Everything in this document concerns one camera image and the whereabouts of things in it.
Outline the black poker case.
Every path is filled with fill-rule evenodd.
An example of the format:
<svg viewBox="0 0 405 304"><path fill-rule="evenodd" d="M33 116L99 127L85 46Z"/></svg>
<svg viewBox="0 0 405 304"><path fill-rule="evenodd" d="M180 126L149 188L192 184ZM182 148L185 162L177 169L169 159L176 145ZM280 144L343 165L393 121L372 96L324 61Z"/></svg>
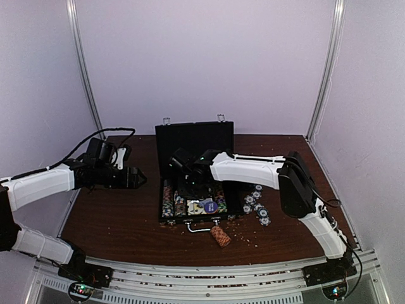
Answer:
<svg viewBox="0 0 405 304"><path fill-rule="evenodd" d="M171 123L155 127L159 164L160 224L219 223L244 215L244 185L217 181L210 165L217 153L234 150L234 124L219 115L215 122Z"/></svg>

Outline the clear round dealer button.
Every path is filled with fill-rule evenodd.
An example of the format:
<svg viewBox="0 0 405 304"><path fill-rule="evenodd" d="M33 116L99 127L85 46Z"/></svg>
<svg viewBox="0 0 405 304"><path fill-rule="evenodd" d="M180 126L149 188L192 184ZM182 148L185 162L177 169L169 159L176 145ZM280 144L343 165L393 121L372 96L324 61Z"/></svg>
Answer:
<svg viewBox="0 0 405 304"><path fill-rule="evenodd" d="M199 206L199 203L197 202L188 202L187 204L187 213L189 215L199 215L202 214L202 211L204 209L202 207Z"/></svg>

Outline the brown poker chip roll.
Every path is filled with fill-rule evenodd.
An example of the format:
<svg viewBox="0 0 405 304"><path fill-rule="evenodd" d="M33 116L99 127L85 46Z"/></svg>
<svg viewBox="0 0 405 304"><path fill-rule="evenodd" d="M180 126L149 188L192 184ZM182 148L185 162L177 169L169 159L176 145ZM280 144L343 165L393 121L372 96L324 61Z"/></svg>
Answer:
<svg viewBox="0 0 405 304"><path fill-rule="evenodd" d="M210 233L221 248L228 246L232 240L219 225L213 226Z"/></svg>

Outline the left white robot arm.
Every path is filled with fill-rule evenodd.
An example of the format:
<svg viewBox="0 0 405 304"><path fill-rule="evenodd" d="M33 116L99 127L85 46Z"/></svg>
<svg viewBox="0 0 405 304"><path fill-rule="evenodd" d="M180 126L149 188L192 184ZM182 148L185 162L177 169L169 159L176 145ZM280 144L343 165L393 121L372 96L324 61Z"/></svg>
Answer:
<svg viewBox="0 0 405 304"><path fill-rule="evenodd" d="M48 196L83 187L137 189L146 182L146 176L138 168L118 168L110 164L91 166L76 160L2 180L1 251L19 251L66 265L67 272L77 281L85 281L91 275L91 268L83 261L85 255L79 249L62 239L16 223L13 212Z"/></svg>

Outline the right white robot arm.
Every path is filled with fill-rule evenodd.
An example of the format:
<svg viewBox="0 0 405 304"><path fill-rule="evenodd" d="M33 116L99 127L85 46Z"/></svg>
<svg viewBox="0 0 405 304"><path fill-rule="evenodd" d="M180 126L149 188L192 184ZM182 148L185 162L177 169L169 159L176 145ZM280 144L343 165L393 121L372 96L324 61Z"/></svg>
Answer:
<svg viewBox="0 0 405 304"><path fill-rule="evenodd" d="M284 214L302 222L322 247L327 259L325 275L336 280L352 267L352 248L298 152L265 157L209 149L193 156L180 148L169 164L184 175L192 190L213 181L259 184L277 190Z"/></svg>

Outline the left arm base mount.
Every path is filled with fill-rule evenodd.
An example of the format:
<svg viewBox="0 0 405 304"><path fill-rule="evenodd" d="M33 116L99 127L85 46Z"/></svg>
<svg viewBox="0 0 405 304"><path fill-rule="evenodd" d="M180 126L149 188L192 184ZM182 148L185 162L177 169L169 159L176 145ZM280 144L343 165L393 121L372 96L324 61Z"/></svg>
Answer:
<svg viewBox="0 0 405 304"><path fill-rule="evenodd" d="M58 264L58 275L73 281L82 282L94 288L108 288L113 269L83 259L71 259L68 264Z"/></svg>

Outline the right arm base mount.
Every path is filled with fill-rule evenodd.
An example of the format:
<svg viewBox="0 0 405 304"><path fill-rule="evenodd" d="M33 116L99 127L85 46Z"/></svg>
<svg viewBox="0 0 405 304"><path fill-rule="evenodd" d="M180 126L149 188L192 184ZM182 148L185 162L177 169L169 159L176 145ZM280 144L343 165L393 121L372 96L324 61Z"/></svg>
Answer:
<svg viewBox="0 0 405 304"><path fill-rule="evenodd" d="M302 269L307 286L326 284L344 280L348 276L357 274L353 259L338 258L327 259L325 263L306 266Z"/></svg>

